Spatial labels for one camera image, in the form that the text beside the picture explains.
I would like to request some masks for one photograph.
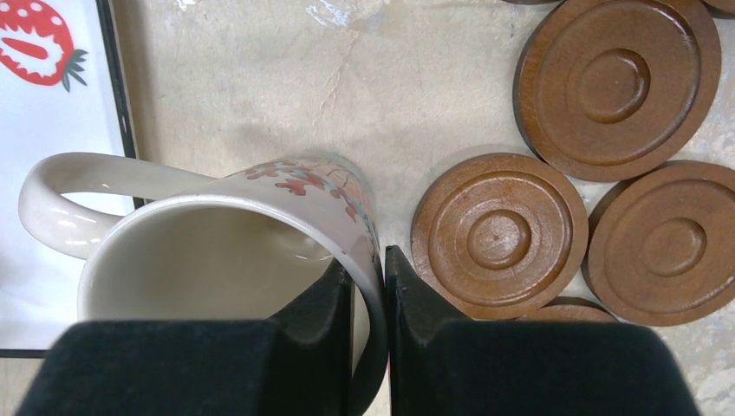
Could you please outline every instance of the mug rim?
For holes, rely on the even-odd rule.
[[[371,368],[369,374],[371,374],[371,376],[367,377],[367,386],[363,387],[369,388],[374,386],[374,391],[369,395],[369,397],[374,398],[380,388],[380,384],[385,373],[388,348],[387,323],[385,319],[383,319],[386,311],[382,301],[381,286],[376,285],[378,284],[377,280],[382,282],[382,276],[376,276],[376,282],[372,283],[371,280],[373,280],[373,278],[370,276],[372,273],[367,272],[357,262],[353,261],[348,253],[332,238],[317,230],[315,227],[310,226],[306,221],[299,217],[289,214],[272,204],[264,203],[263,201],[246,197],[198,193],[192,195],[172,196],[153,201],[152,203],[143,205],[141,208],[129,213],[107,232],[82,268],[79,285],[77,287],[77,320],[87,321],[94,319],[89,314],[90,302],[88,301],[87,295],[88,288],[93,280],[94,272],[99,268],[101,262],[104,261],[104,257],[108,254],[110,248],[114,246],[114,243],[125,234],[125,231],[138,226],[150,215],[159,215],[167,211],[174,211],[190,205],[200,205],[202,208],[227,207],[245,210],[281,221],[294,227],[307,236],[314,238],[317,243],[321,244],[322,247],[328,250],[335,259],[340,262],[342,267],[344,267],[347,273],[349,273],[355,286],[357,286],[357,289],[361,292],[362,298],[365,301],[367,318],[369,320],[370,332],[367,337],[367,344],[365,345],[365,349],[362,351],[360,359],[357,361],[358,365],[352,373],[352,378],[354,379],[354,376],[357,374],[356,370],[359,370],[362,367],[360,363],[362,362],[363,357],[374,357],[374,362],[369,365]],[[372,344],[375,349],[378,349],[378,354],[367,354],[368,349],[371,347],[371,337],[375,337],[375,342]],[[385,350],[385,354],[380,354],[381,347]]]

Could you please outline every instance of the table surface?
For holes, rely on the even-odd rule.
[[[448,167],[529,153],[511,85],[554,4],[499,0],[113,0],[139,155],[224,176],[288,153],[354,161],[374,188],[383,246],[410,252],[413,210]],[[735,167],[735,20],[718,20],[723,74],[676,156]],[[575,180],[591,210],[611,184]],[[564,294],[590,298],[580,276]],[[735,414],[735,305],[657,332],[705,414]],[[0,360],[9,414],[38,361]],[[384,383],[368,414],[388,414]]]

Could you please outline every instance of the mug handle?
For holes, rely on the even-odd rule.
[[[96,192],[161,199],[214,178],[143,160],[99,153],[61,153],[40,162],[23,182],[21,224],[36,240],[63,254],[86,259],[122,219],[62,196]]]

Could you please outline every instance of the strawberry leaves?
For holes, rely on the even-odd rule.
[[[75,49],[74,52],[72,52],[71,56],[69,57],[66,67],[64,67],[64,75],[62,76],[62,85],[64,86],[64,89],[67,90],[68,93],[71,92],[71,81],[69,80],[69,77],[71,76],[75,80],[77,80],[81,85],[87,86],[87,83],[84,81],[83,78],[81,78],[81,75],[79,75],[80,72],[84,72],[84,68],[81,67],[80,63],[85,62],[87,59],[85,59],[83,56],[87,54],[86,50],[82,49]]]

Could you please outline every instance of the floral pattern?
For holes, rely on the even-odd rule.
[[[362,190],[360,181],[349,169],[331,160],[285,159],[253,166],[243,174],[249,180],[287,175],[289,178],[277,182],[276,187],[288,189],[292,194],[301,197],[306,195],[308,186],[313,186],[320,191],[329,192],[332,198],[343,199],[346,204],[345,213],[355,223],[357,218],[362,220],[373,239],[373,244],[378,247],[377,232],[371,219],[373,213],[370,209],[369,196]]]

